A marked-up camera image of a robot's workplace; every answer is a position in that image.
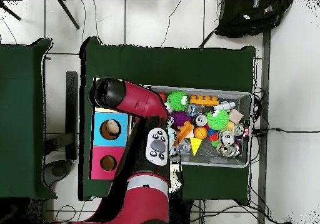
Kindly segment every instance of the gray plastic bin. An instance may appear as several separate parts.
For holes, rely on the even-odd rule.
[[[184,91],[187,93],[188,98],[190,95],[196,96],[216,96],[219,102],[233,101],[236,104],[237,109],[243,118],[242,123],[249,122],[249,137],[242,140],[243,153],[236,158],[225,158],[219,155],[216,148],[211,145],[211,142],[207,139],[201,143],[197,154],[193,156],[181,155],[181,161],[184,165],[203,165],[203,166],[227,166],[232,168],[244,168],[249,164],[251,153],[251,131],[253,125],[253,96],[251,93],[236,92],[236,91],[215,91],[212,89],[191,89],[191,88],[175,88],[175,87],[163,87],[163,86],[150,86],[153,91],[162,92],[166,95],[172,93],[175,90]],[[205,113],[212,110],[212,106],[205,107]]]

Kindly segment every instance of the purple toy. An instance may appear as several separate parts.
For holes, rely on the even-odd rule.
[[[171,127],[175,130],[178,128],[178,126],[183,126],[184,122],[186,121],[191,123],[191,117],[187,116],[185,112],[173,112],[171,116],[174,120]]]

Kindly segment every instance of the black backpack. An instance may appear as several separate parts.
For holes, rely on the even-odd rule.
[[[280,24],[293,0],[222,0],[218,27],[200,45],[203,48],[213,33],[229,38],[254,36]]]

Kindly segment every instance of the green spiky ball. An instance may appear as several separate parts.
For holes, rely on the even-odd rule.
[[[223,130],[229,122],[229,116],[224,110],[210,111],[206,116],[207,125],[213,130]]]
[[[167,103],[169,103],[169,105],[174,111],[184,111],[188,106],[188,100],[186,101],[186,104],[181,103],[183,96],[187,96],[187,94],[184,91],[174,91],[167,97]]]

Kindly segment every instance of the blue box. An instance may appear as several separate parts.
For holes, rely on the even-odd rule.
[[[115,120],[120,124],[120,135],[114,140],[106,140],[100,134],[100,127],[106,120]],[[98,113],[94,114],[94,131],[93,145],[94,146],[125,146],[127,143],[128,132],[128,115],[123,113]]]

